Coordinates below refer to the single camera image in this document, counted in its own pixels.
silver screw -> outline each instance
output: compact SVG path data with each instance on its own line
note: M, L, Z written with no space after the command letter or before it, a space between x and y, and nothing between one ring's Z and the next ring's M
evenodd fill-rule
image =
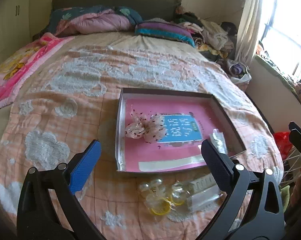
M272 175L273 174L273 171L271 169L266 169L265 172L268 174L268 175Z
M60 163L60 164L58 164L57 167L58 167L59 170L62 171L62 170L64 170L64 169L66 169L67 165L66 165L66 163Z
M33 174L35 171L36 171L36 168L35 168L35 167L31 167L31 168L28 170L28 172L29 172L30 174Z
M244 166L242 164L236 164L235 168L239 171L243 171L244 170Z

window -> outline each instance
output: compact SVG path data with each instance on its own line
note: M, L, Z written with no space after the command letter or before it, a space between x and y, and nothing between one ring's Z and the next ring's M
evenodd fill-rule
M259 37L278 68L301 77L301 0L263 0Z

white strip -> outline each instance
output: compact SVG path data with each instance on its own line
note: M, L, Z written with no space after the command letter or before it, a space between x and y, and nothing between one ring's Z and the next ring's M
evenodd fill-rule
M189 164L196 164L203 162L203 156L201 154L186 157L177 160L169 161L152 161L152 162L139 162L138 167L140 171L150 172L150 171L162 171L167 169L173 169Z

peach plaid bedspread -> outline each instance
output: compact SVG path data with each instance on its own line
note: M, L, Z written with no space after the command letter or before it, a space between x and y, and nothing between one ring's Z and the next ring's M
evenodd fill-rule
M147 39L156 43L154 38ZM178 44L165 42L167 45L161 46ZM178 47L179 56L99 47L89 42L70 43L73 47L69 45L54 62L36 72L32 84L14 102L0 142L0 203L14 223L28 169L54 168L84 151L93 139L101 142L102 155L76 196L107 239L195 239L209 223L218 205L189 217L155 221L137 193L138 185L154 175L134 177L116 171L116 114L122 87L214 94L247 148L238 160L253 171L271 168L281 180L281 156L266 123L219 65L198 56L189 57L191 53ZM206 173L204 167L160 177L169 184ZM62 224L69 228L53 191L51 196ZM234 226L243 217L248 199L249 194Z

blue label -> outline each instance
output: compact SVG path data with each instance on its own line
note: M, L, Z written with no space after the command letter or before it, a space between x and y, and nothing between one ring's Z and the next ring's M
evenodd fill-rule
M202 140L196 120L189 114L164 115L167 135L159 143L190 142Z

